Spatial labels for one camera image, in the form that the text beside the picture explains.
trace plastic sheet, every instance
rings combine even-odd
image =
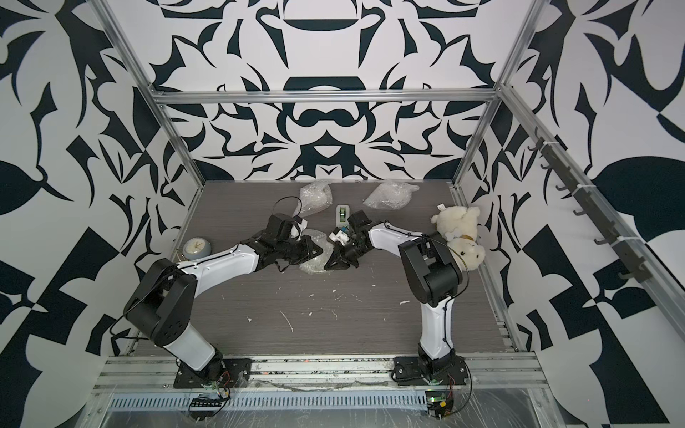
[[[305,217],[323,211],[333,203],[331,184],[328,180],[317,180],[300,188],[300,199],[302,200],[302,211],[299,216]]]
[[[302,234],[311,236],[314,244],[319,245],[323,249],[323,253],[314,257],[308,262],[300,264],[300,269],[310,275],[326,272],[323,267],[326,265],[328,259],[331,258],[331,254],[333,253],[333,244],[328,242],[326,235],[322,231],[307,229],[302,232]]]
[[[377,210],[399,210],[412,200],[412,192],[418,189],[418,186],[402,181],[381,183],[366,198],[364,205]]]

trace black mounting plate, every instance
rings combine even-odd
[[[421,376],[421,369],[419,368],[419,357],[395,357],[395,381],[400,386],[425,386],[431,383],[426,381]],[[453,364],[441,371],[434,377],[438,385],[449,384],[449,376],[454,378],[455,385],[466,385],[466,379],[469,378],[466,371],[466,363],[461,358],[456,358]]]
[[[252,360],[249,358],[224,358],[224,365],[230,376],[226,388],[235,388],[236,383],[242,378],[249,380]],[[174,379],[173,387],[176,389],[202,388],[203,380],[190,370],[179,369]]]

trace white teddy bear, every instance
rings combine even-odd
[[[485,248],[476,244],[478,237],[478,207],[449,207],[431,218],[447,245],[456,251],[468,270],[475,270],[485,258]],[[457,265],[464,270],[464,263],[454,254]]]

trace gray wooden surface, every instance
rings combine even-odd
[[[266,226],[273,203],[299,194],[299,183],[207,183],[184,239],[201,236],[212,252],[231,248]],[[436,205],[452,205],[447,183],[419,183],[406,207],[379,211],[363,206],[375,183],[334,183],[333,205],[307,217],[310,229],[335,228],[335,207],[363,209],[371,219],[389,220],[413,231],[434,231]],[[292,214],[294,199],[277,211]],[[191,321],[226,354],[415,353],[421,337],[421,306],[412,295],[401,261],[372,251],[359,269],[308,275],[274,265],[237,277],[195,300]],[[453,311],[453,340],[460,352],[497,352],[504,345],[477,272]],[[140,341],[136,355],[168,355]]]

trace patterned wallpaper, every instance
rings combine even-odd
[[[209,180],[451,179],[483,101],[172,105]]]
[[[681,283],[684,13],[676,1],[553,0],[513,81]],[[514,330],[570,426],[682,426],[685,344],[530,146],[500,108],[462,183]]]
[[[116,0],[158,88],[492,87],[531,0]]]
[[[685,3],[595,3],[553,1],[513,85],[682,283]]]
[[[0,425],[54,427],[196,187],[84,0],[2,2],[0,111]]]
[[[494,86],[531,0],[118,0],[160,90]],[[451,179],[482,103],[177,105],[206,179]]]

